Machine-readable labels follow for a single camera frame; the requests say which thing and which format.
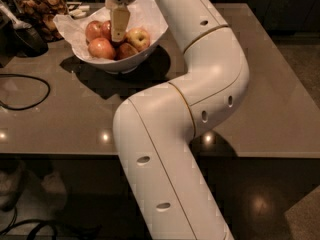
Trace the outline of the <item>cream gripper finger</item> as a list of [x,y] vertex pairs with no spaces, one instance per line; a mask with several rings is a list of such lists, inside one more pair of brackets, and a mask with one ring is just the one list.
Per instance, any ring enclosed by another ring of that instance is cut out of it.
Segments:
[[111,9],[111,37],[113,42],[123,40],[130,19],[130,11],[124,4]]

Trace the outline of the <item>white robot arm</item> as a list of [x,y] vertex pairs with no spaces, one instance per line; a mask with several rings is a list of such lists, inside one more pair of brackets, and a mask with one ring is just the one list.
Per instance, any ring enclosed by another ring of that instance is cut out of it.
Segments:
[[153,240],[234,240],[189,144],[239,107],[248,63],[209,0],[155,2],[187,72],[118,107],[113,132],[119,159]]

